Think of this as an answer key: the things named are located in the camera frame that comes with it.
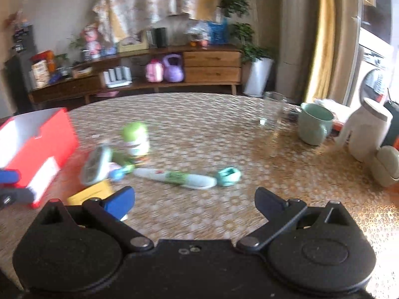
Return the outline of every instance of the drinking glass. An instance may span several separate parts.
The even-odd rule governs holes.
[[[277,128],[283,116],[286,97],[277,92],[265,92],[263,95],[263,110],[259,123],[268,128]]]

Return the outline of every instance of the light green cup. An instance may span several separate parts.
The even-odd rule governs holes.
[[[332,129],[334,115],[330,110],[314,103],[302,103],[298,117],[298,133],[304,142],[318,146]]]

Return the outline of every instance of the floral tablecloth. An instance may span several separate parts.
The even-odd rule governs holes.
[[[343,202],[377,253],[367,290],[377,298],[399,295],[399,209],[373,182],[362,164],[333,140],[312,147],[300,141],[296,126],[282,122],[271,134],[257,124],[262,100],[206,93],[158,93],[121,97],[71,111],[80,147],[47,192],[44,201],[65,200],[82,189],[78,175],[87,152],[102,139],[123,149],[120,130],[132,121],[148,125],[149,166],[213,175],[227,166],[242,180],[232,187],[193,191],[133,175],[114,185],[131,185],[136,205],[126,223],[160,238],[231,238],[234,242],[266,222],[253,198],[263,186],[284,199],[308,205]],[[14,281],[11,256],[38,211],[14,206],[0,211],[0,268]]]

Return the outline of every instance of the tall white flower pot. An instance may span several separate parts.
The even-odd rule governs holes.
[[[268,58],[258,59],[252,63],[248,80],[244,87],[244,94],[253,97],[261,97],[263,95],[272,65],[273,60]]]

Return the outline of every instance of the open cardboard box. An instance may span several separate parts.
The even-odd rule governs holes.
[[[65,108],[11,117],[0,127],[0,168],[18,170],[14,187],[29,187],[34,208],[79,142]]]

